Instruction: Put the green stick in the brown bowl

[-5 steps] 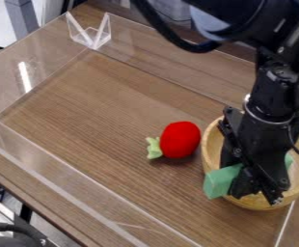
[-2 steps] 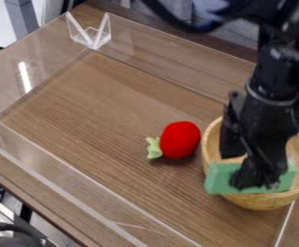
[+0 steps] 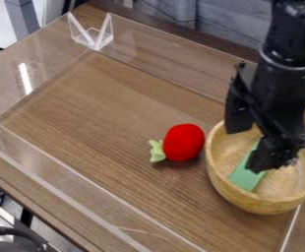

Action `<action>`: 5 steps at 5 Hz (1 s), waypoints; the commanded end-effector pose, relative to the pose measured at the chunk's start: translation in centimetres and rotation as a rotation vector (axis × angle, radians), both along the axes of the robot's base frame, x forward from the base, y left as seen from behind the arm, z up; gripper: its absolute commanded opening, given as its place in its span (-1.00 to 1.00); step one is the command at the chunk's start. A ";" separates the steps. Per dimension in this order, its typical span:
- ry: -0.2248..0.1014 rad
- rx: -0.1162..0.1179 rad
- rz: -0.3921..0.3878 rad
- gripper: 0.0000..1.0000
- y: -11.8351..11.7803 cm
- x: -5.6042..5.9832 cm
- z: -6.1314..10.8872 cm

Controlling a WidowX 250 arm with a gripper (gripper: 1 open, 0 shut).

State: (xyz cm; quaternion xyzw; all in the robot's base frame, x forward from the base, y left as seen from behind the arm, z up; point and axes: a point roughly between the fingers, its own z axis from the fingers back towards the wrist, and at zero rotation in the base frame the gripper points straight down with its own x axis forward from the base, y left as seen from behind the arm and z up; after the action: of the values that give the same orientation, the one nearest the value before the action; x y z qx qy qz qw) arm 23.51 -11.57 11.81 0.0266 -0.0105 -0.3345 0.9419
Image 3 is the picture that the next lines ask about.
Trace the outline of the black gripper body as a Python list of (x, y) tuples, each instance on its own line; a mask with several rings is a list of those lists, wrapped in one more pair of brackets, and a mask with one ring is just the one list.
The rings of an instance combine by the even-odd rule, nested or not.
[(261, 51), (257, 64), (237, 64), (233, 82), (248, 92), (263, 136), (288, 136), (305, 149), (305, 58), (274, 59)]

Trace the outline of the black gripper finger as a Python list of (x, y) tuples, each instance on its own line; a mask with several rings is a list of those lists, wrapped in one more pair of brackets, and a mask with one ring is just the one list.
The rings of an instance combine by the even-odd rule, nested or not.
[(248, 92), (244, 86), (233, 82), (229, 87), (225, 103), (225, 129), (229, 134), (249, 131), (256, 119), (251, 111)]
[(288, 136), (261, 136), (256, 149), (251, 153), (247, 168), (259, 174), (271, 169), (290, 166), (299, 160), (299, 145)]

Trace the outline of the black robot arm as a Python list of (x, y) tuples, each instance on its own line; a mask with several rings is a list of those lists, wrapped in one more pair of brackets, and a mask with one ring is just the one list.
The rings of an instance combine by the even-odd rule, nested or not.
[(263, 133), (247, 159), (255, 173), (291, 165), (305, 149), (305, 0), (272, 0), (271, 10), (260, 61), (237, 64), (225, 104), (227, 132)]

